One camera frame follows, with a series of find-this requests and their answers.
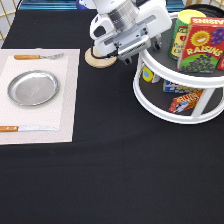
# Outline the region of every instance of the black tablecloth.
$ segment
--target black tablecloth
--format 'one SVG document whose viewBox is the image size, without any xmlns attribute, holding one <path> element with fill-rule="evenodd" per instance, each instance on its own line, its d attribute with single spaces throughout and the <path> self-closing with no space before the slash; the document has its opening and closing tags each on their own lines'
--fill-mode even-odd
<svg viewBox="0 0 224 224">
<path fill-rule="evenodd" d="M 95 15 L 16 13 L 4 49 L 81 55 L 73 142 L 0 147 L 0 223 L 223 224 L 224 113 L 189 126 L 147 112 L 132 87 L 137 57 L 85 63 Z"/>
</svg>

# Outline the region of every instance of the yellow label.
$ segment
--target yellow label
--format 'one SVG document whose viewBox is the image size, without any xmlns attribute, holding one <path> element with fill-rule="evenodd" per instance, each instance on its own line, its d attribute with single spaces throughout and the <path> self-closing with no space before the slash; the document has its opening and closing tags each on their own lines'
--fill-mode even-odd
<svg viewBox="0 0 224 224">
<path fill-rule="evenodd" d="M 173 48 L 171 50 L 171 54 L 174 57 L 177 57 L 177 58 L 180 57 L 181 49 L 182 49 L 182 46 L 184 44 L 186 37 L 187 37 L 187 27 L 179 26 L 177 33 L 176 33 L 175 40 L 173 42 Z"/>
</svg>

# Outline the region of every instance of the white placemat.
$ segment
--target white placemat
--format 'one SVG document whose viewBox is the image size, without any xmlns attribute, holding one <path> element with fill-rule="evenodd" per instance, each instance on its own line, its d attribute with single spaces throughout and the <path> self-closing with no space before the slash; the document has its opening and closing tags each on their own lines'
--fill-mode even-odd
<svg viewBox="0 0 224 224">
<path fill-rule="evenodd" d="M 0 126 L 47 126 L 59 129 L 68 56 L 57 60 L 16 60 L 9 56 L 0 75 Z M 34 70 L 53 73 L 59 82 L 59 91 L 50 101 L 38 106 L 19 106 L 8 97 L 8 86 L 18 75 Z"/>
<path fill-rule="evenodd" d="M 10 75 L 15 74 L 14 69 L 16 69 L 17 71 L 17 68 L 15 68 L 14 63 L 13 63 L 13 66 L 11 66 L 11 68 L 8 66 L 9 62 L 12 62 L 12 61 L 14 62 L 11 56 L 15 54 L 39 54 L 39 55 L 47 56 L 47 55 L 65 53 L 65 57 L 59 59 L 60 63 L 59 61 L 57 61 L 58 62 L 57 65 L 54 65 L 54 66 L 52 65 L 49 66 L 48 62 L 46 63 L 45 60 L 43 62 L 41 62 L 40 60 L 38 60 L 38 62 L 35 62 L 35 63 L 42 63 L 41 64 L 41 66 L 43 66 L 42 68 L 45 68 L 45 70 L 48 70 L 54 73 L 57 77 L 59 76 L 59 80 L 60 80 L 60 91 L 56 95 L 56 97 L 52 99 L 52 101 L 49 101 L 48 103 L 43 104 L 41 106 L 37 106 L 36 108 L 39 112 L 42 112 L 42 115 L 46 113 L 47 114 L 46 116 L 49 119 L 43 118 L 42 115 L 39 116 L 38 118 L 33 117 L 33 119 L 31 119 L 32 116 L 29 116 L 29 117 L 26 116 L 28 110 L 30 110 L 28 112 L 29 115 L 33 115 L 34 113 L 36 113 L 36 111 L 34 111 L 35 107 L 33 107 L 32 109 L 30 108 L 25 109 L 26 112 L 23 111 L 24 112 L 22 116 L 24 119 L 23 121 L 22 119 L 19 119 L 21 118 L 21 114 L 19 116 L 19 112 L 16 113 L 18 115 L 15 116 L 17 117 L 17 119 L 15 119 L 15 117 L 12 118 L 14 119 L 13 121 L 7 117 L 7 116 L 12 117 L 13 112 L 12 114 L 11 112 L 10 113 L 8 112 L 8 114 L 6 114 L 5 112 L 4 114 L 3 113 L 0 114 L 0 125 L 30 125 L 30 126 L 44 125 L 44 126 L 58 127 L 59 131 L 58 132 L 54 132 L 54 131 L 48 131 L 48 132 L 38 131 L 37 132 L 36 131 L 36 132 L 0 133 L 0 144 L 55 143 L 55 142 L 71 142 L 72 141 L 77 77 L 78 77 L 78 65 L 79 65 L 79 52 L 80 52 L 79 50 L 70 50 L 70 49 L 66 49 L 66 50 L 58 50 L 58 49 L 57 50 L 50 50 L 50 49 L 0 50 L 0 72 L 4 76 L 4 77 L 2 75 L 0 76 L 1 86 L 3 86 L 2 85 L 3 81 L 1 82 L 1 80 L 4 80 L 4 83 L 8 84 L 9 80 L 11 80 L 12 78 L 12 77 L 6 78 L 5 77 L 6 74 L 10 74 Z M 22 69 L 25 69 L 25 67 L 19 66 L 18 69 L 19 69 L 19 73 L 21 73 Z M 12 108 L 12 107 L 14 108 L 15 106 L 13 105 L 14 103 L 9 98 L 8 98 L 7 104 L 9 104 L 10 107 L 5 106 L 6 111 L 7 111 L 7 108 Z M 22 113 L 21 109 L 24 110 L 23 108 L 19 107 L 19 108 L 16 108 L 16 111 L 20 111 L 20 113 Z"/>
</svg>

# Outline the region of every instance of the round coaster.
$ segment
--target round coaster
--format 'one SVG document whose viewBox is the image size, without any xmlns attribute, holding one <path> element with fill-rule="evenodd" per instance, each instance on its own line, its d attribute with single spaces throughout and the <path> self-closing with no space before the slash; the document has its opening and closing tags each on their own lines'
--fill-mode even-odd
<svg viewBox="0 0 224 224">
<path fill-rule="evenodd" d="M 93 48 L 93 53 L 97 57 L 100 56 L 95 47 Z M 113 57 L 110 59 L 96 59 L 96 58 L 92 57 L 91 49 L 88 49 L 85 54 L 85 59 L 89 65 L 91 65 L 95 68 L 106 68 L 106 67 L 113 65 L 116 62 L 117 57 Z"/>
</svg>

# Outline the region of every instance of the metal plate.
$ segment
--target metal plate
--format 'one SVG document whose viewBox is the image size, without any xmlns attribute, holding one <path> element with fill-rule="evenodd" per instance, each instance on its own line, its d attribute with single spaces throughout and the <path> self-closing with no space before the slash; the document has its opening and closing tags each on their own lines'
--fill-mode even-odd
<svg viewBox="0 0 224 224">
<path fill-rule="evenodd" d="M 50 100 L 58 88 L 58 81 L 52 73 L 35 70 L 13 79 L 8 87 L 8 95 L 19 105 L 35 106 Z"/>
</svg>

